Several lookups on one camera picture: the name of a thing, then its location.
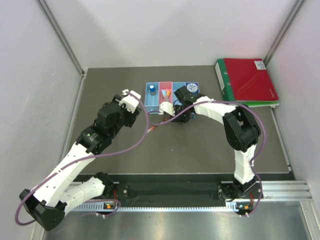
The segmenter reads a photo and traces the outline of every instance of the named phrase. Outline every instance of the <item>blue bottle cap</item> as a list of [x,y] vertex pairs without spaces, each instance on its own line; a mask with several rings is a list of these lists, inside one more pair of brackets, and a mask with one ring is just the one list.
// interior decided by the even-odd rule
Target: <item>blue bottle cap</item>
[[150,85],[149,90],[150,90],[150,92],[152,92],[152,93],[155,92],[155,91],[156,91],[155,86]]

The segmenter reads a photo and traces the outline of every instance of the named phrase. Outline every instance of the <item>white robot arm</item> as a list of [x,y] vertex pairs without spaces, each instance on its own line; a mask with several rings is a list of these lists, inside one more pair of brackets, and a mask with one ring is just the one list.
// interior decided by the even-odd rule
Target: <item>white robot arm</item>
[[238,181],[242,192],[248,190],[255,182],[255,174],[251,169],[250,160],[254,156],[258,137],[261,134],[254,117],[241,107],[215,103],[214,99],[201,93],[192,95],[186,87],[181,87],[174,94],[181,105],[162,102],[160,104],[160,114],[168,113],[171,116],[176,116],[185,108],[193,105],[194,107],[184,112],[175,121],[182,124],[186,123],[190,119],[190,113],[195,113],[223,124],[227,140],[234,149],[234,178]]
[[[77,175],[111,143],[112,139],[124,127],[132,127],[136,121],[140,109],[139,101],[133,96],[126,94],[115,95],[111,102],[105,103],[98,111],[94,124],[82,131],[68,154],[60,164],[51,172],[57,175],[47,181],[31,195],[24,207],[26,211],[50,231],[54,229],[73,208],[95,197],[109,198],[113,192],[113,181],[107,174],[99,172],[88,181],[73,188],[68,188]],[[130,92],[138,99],[141,96]],[[241,193],[246,192],[255,184],[254,173],[250,167],[250,159],[253,157],[260,128],[254,117],[241,107],[228,104],[214,103],[213,99],[198,93],[192,95],[186,87],[181,87],[174,93],[181,105],[173,105],[163,102],[160,105],[162,113],[166,112],[175,116],[173,122],[186,123],[191,113],[205,115],[224,125],[227,140],[235,153],[234,183]],[[86,158],[70,165],[73,161]],[[20,194],[23,200],[30,190],[25,189]]]
[[[47,231],[54,229],[73,208],[89,199],[101,195],[108,198],[112,194],[113,182],[102,172],[97,173],[81,185],[67,189],[78,174],[95,158],[79,161],[65,168],[74,160],[100,154],[107,148],[119,130],[132,127],[140,109],[139,101],[126,94],[115,95],[111,102],[105,103],[98,111],[94,124],[82,131],[70,151],[59,165],[50,173],[57,175],[42,185],[29,197],[24,207],[27,212]],[[130,91],[138,99],[141,96]],[[24,199],[30,190],[25,189],[20,194]]]

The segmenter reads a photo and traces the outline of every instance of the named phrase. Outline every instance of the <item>wire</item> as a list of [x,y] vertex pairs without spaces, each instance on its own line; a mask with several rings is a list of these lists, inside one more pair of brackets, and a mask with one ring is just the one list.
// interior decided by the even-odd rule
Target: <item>wire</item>
[[250,192],[250,203],[252,206],[254,205],[254,202],[255,202],[254,194],[252,192]]
[[260,193],[259,193],[259,197],[257,199],[257,202],[255,204],[255,206],[253,207],[252,211],[250,213],[248,213],[248,217],[251,216],[256,210],[257,210],[257,207],[259,206],[260,204],[260,200],[262,198],[262,195],[263,195],[263,187],[262,187],[262,181],[261,181],[261,178],[260,176],[258,175],[256,169],[254,168],[254,161],[255,159],[257,158],[257,156],[259,156],[262,152],[262,150],[265,148],[265,145],[266,145],[266,142],[267,142],[267,133],[266,133],[266,129],[265,129],[265,126],[262,122],[262,120],[260,119],[260,117],[254,112],[252,111],[249,107],[247,107],[246,105],[243,105],[241,103],[238,103],[236,101],[215,101],[215,100],[209,100],[209,101],[200,101],[200,102],[196,102],[194,103],[193,105],[190,105],[188,107],[186,107],[183,111],[181,111],[179,114],[177,114],[176,116],[170,118],[168,121],[165,121],[165,122],[162,122],[162,123],[152,123],[150,122],[151,125],[154,125],[154,126],[161,126],[161,125],[164,125],[164,124],[168,124],[170,123],[171,121],[175,120],[176,118],[178,118],[180,115],[182,115],[185,111],[193,108],[194,106],[197,106],[197,105],[200,105],[200,104],[227,104],[227,105],[237,105],[237,106],[240,106],[242,107],[243,109],[249,111],[253,116],[254,118],[258,121],[261,129],[262,129],[262,133],[263,133],[263,138],[262,138],[262,144],[259,148],[259,150],[257,151],[257,153],[250,159],[249,161],[249,164],[250,164],[250,168],[253,172],[253,174],[256,176],[256,178],[258,179],[259,183],[260,183]]
[[153,111],[150,111],[148,112],[148,114],[160,114],[161,112],[160,111],[157,111],[157,110],[153,110]]
[[[88,160],[88,159],[93,159],[93,158],[102,158],[102,157],[110,157],[110,156],[115,156],[115,155],[119,155],[119,154],[123,154],[123,153],[126,153],[126,152],[129,152],[130,150],[134,149],[135,147],[137,147],[141,142],[142,140],[146,137],[147,135],[147,132],[148,132],[148,128],[149,128],[149,118],[148,118],[148,113],[147,113],[147,109],[145,108],[145,105],[144,103],[139,99],[137,98],[135,95],[133,95],[132,93],[130,92],[126,92],[127,94],[129,94],[130,96],[134,97],[136,100],[138,100],[138,102],[140,103],[143,111],[144,111],[144,114],[145,114],[145,119],[146,119],[146,126],[145,126],[145,131],[142,135],[142,137],[140,138],[140,140],[132,145],[131,147],[125,149],[125,150],[121,150],[121,151],[116,151],[116,152],[111,152],[111,153],[104,153],[104,154],[98,154],[98,155],[91,155],[91,156],[86,156],[86,157],[82,157],[82,158],[79,158],[77,160],[74,160],[70,163],[68,163],[67,165],[63,166],[61,168],[61,170],[65,170],[66,168],[70,167],[71,165],[73,164],[76,164],[80,161],[84,161],[84,160]],[[28,222],[20,222],[19,221],[19,213],[21,211],[21,208],[23,207],[23,205],[25,204],[25,202],[28,200],[28,198],[30,198],[30,196],[32,196],[41,186],[43,186],[44,184],[46,184],[49,180],[51,180],[52,178],[54,178],[58,173],[53,173],[52,175],[48,176],[45,180],[43,180],[39,185],[37,185],[34,189],[32,189],[22,200],[21,202],[19,203],[16,211],[15,211],[15,216],[14,216],[14,220],[15,220],[15,223],[18,224],[19,226],[26,226],[26,225],[29,225],[29,224],[32,224],[35,222],[35,220],[31,220],[31,221],[28,221]]]
[[[165,118],[164,120],[162,120],[160,123],[163,123],[163,122],[165,122],[165,121],[167,121],[168,119],[167,118]],[[150,127],[149,129],[148,129],[148,132],[147,132],[147,134],[149,134],[150,132],[152,132],[155,128],[157,128],[158,126],[152,126],[152,127]]]

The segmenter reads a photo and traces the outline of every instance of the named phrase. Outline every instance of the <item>metal floor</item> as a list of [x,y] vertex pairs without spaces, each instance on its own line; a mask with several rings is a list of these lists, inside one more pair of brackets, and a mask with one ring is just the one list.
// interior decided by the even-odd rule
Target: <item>metal floor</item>
[[[102,219],[71,212],[43,240],[310,240],[299,202],[262,202],[251,217],[233,212],[118,212]],[[54,234],[69,225],[60,234]]]

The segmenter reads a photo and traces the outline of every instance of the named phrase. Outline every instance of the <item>red compartment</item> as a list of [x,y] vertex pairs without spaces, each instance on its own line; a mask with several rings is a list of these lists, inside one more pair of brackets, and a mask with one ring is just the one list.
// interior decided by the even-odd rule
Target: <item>red compartment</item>
[[165,92],[167,93],[168,91],[170,91],[170,96],[168,97],[169,102],[173,103],[173,87],[172,87],[172,81],[160,81],[159,82],[159,105],[162,102],[165,102],[165,98],[164,95],[162,94],[162,90],[165,90]]

